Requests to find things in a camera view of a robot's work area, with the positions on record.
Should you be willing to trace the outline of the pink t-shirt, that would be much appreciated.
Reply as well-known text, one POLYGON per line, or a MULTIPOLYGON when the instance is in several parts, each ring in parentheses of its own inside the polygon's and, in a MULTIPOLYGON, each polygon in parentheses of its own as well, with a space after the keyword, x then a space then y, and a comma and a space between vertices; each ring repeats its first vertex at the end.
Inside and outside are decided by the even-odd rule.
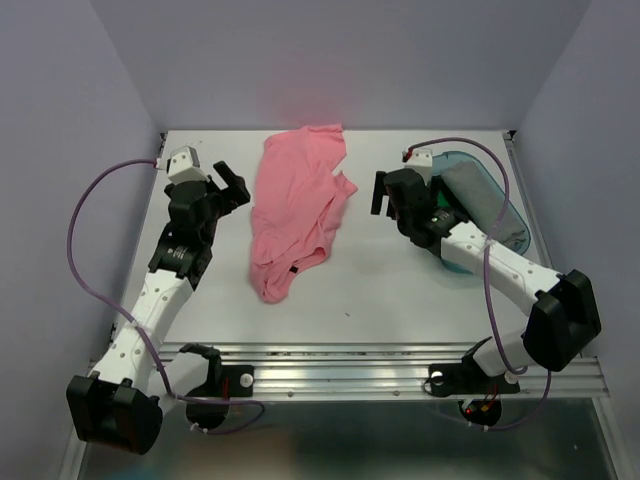
POLYGON ((337 168, 347 154, 339 124, 305 126, 264 142, 251 210, 249 279, 260 300, 284 300, 295 277, 328 259, 358 187, 337 168))

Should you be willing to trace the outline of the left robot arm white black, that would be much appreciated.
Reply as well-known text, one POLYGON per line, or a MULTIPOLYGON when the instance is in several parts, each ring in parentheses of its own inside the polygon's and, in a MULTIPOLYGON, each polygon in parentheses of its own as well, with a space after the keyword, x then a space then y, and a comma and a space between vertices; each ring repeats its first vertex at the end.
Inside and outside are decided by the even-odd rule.
POLYGON ((132 310, 126 310, 76 280, 91 296, 111 306, 125 320, 112 345, 86 376, 74 376, 66 398, 77 437, 139 455, 146 454, 161 431, 163 419, 176 404, 213 410, 205 422, 192 423, 204 434, 221 434, 221 424, 232 406, 256 406, 250 392, 235 398, 234 368, 222 364, 212 347, 187 344, 183 352, 196 354, 188 382, 199 393, 179 394, 171 385, 159 350, 182 307, 193 295, 212 259, 218 221, 247 204, 245 180, 223 161, 214 170, 225 182, 219 187, 189 156, 154 161, 170 180, 169 221, 148 264, 141 291, 132 310))

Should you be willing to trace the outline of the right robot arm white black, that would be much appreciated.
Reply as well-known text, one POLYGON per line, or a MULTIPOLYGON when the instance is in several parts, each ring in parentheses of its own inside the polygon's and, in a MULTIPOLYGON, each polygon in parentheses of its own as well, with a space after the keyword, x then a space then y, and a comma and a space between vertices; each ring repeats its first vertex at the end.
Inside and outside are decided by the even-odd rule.
POLYGON ((515 394, 520 387, 510 367, 537 365, 560 372, 600 334, 596 300, 585 274, 561 274, 487 240, 464 213, 439 205, 416 171, 377 172, 371 212, 393 218, 399 232, 417 247, 488 281, 490 289, 527 318, 523 329, 479 341, 458 362, 431 365, 425 383, 430 395, 515 394))

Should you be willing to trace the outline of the rolled green t-shirt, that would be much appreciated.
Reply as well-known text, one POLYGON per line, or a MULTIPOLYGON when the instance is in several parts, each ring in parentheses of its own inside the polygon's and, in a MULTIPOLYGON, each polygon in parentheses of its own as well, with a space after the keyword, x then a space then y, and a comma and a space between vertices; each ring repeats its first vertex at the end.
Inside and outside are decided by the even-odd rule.
POLYGON ((436 195, 436 205, 439 208, 444 208, 444 207, 450 207, 450 203, 448 202, 445 194, 443 193, 442 190, 438 190, 437 191, 437 195, 436 195))

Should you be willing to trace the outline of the rolled grey t-shirt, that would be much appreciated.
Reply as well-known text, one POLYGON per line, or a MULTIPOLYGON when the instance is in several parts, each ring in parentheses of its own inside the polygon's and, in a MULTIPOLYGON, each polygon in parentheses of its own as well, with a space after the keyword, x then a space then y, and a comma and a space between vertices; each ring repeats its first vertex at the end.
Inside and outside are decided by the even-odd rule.
MULTIPOLYGON (((486 170, 476 162, 464 161, 443 170, 440 176, 472 221, 488 233, 501 212, 505 194, 486 170)), ((528 249, 528 228, 512 204, 508 205, 493 238, 519 254, 528 249)))

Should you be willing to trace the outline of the blue translucent plastic bin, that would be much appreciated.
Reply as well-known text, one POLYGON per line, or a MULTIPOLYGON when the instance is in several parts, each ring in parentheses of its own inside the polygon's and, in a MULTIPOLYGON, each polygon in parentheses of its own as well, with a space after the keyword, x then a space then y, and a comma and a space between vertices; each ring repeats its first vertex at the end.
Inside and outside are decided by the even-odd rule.
MULTIPOLYGON (((480 160, 462 151, 436 155, 432 183, 440 187, 440 204, 460 210, 484 233, 489 232, 502 208, 505 194, 480 160)), ((493 238, 519 255, 529 249, 529 227, 512 203, 493 238)))

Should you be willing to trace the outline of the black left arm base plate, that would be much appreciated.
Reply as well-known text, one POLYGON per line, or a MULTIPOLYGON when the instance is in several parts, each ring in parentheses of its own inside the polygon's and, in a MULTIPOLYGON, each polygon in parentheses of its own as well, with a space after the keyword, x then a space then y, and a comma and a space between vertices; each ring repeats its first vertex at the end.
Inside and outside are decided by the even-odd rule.
POLYGON ((253 396, 255 369, 252 365, 223 364, 220 373, 208 364, 185 372, 171 372, 174 391, 189 397, 250 398, 253 396))

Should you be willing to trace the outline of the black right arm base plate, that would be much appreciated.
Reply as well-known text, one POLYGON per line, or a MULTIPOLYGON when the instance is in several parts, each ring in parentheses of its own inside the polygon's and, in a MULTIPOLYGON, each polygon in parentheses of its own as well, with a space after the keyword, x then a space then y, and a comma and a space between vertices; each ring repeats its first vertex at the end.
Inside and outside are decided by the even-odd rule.
POLYGON ((518 382, 509 383, 503 375, 489 377, 479 367, 464 363, 431 364, 422 389, 436 398, 479 398, 485 394, 510 395, 520 392, 518 382))

